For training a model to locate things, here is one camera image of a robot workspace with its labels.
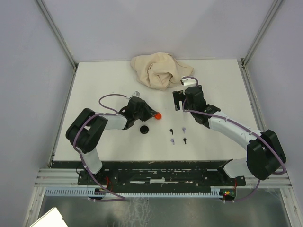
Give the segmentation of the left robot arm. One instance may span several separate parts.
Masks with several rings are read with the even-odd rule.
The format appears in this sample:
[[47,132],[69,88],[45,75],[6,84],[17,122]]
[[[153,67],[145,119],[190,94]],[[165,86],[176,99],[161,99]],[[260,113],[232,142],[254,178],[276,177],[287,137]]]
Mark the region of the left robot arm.
[[88,178],[94,184],[101,184],[105,173],[97,152],[97,145],[105,130],[127,130],[135,121],[145,122],[156,117],[159,112],[153,110],[143,99],[133,96],[128,104],[117,113],[97,113],[84,108],[66,132],[66,139],[79,153]]

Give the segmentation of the red charging case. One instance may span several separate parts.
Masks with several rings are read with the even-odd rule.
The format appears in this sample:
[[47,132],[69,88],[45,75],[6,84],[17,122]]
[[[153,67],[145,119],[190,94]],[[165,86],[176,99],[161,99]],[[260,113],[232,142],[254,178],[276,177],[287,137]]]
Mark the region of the red charging case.
[[161,120],[161,119],[162,119],[162,115],[158,112],[158,113],[155,115],[155,119]]

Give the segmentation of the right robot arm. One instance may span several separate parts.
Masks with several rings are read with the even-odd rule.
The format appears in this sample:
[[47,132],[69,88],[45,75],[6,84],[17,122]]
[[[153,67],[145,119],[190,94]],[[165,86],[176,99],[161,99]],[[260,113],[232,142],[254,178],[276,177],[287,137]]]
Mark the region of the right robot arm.
[[217,173],[221,184],[228,185],[242,175],[252,174],[266,180],[270,175],[286,172],[286,156],[274,131],[253,130],[207,104],[201,85],[172,94],[176,110],[191,113],[198,124],[225,135],[246,150],[245,158],[229,160]]

